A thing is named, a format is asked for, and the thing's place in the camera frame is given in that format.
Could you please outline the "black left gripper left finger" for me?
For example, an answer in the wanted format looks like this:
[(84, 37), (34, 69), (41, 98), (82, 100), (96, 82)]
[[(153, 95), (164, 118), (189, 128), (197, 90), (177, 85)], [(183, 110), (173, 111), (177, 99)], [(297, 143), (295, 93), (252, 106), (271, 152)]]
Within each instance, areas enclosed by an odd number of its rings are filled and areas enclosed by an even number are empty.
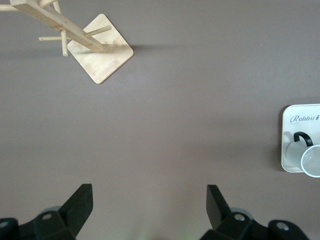
[(93, 186), (82, 184), (58, 209), (47, 210), (19, 225), (12, 217), (0, 220), (2, 240), (75, 240), (93, 210)]

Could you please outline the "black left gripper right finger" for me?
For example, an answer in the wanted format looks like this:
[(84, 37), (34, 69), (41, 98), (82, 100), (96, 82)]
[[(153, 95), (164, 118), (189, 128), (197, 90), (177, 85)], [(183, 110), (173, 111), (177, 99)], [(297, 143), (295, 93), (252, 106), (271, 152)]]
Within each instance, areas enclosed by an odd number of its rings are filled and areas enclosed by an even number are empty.
[(230, 208), (217, 185), (206, 189), (206, 212), (212, 229), (202, 240), (307, 240), (307, 235), (294, 223), (272, 220), (268, 226), (255, 221), (243, 210)]

